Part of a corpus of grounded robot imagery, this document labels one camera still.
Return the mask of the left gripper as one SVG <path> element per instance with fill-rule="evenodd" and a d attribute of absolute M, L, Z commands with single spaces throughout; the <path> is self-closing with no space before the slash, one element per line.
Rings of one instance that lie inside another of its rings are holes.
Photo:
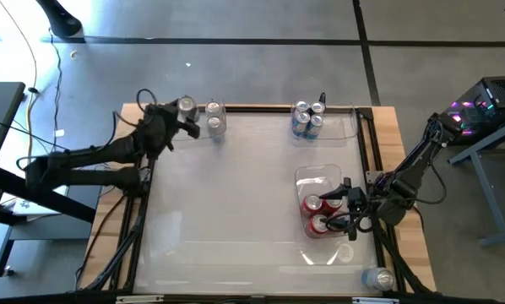
<path fill-rule="evenodd" d="M 174 150 L 173 137 L 178 129 L 191 138 L 198 139 L 200 126 L 193 120 L 180 122 L 178 101 L 167 104 L 148 104 L 144 112 L 143 148 L 148 159 L 157 159 L 164 149 Z"/>

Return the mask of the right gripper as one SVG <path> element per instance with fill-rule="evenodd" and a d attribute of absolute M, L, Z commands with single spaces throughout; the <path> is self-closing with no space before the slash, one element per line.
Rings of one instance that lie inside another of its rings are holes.
<path fill-rule="evenodd" d="M 346 234 L 350 241 L 357 240 L 357 232 L 369 233 L 373 231 L 373 224 L 368 228 L 361 227 L 361 221 L 370 218 L 372 207 L 367 195 L 360 187 L 349 188 L 340 184 L 335 190 L 324 193 L 319 197 L 321 199 L 342 199 L 347 196 L 348 216 L 334 217 L 327 220 L 327 228 L 333 233 Z"/>

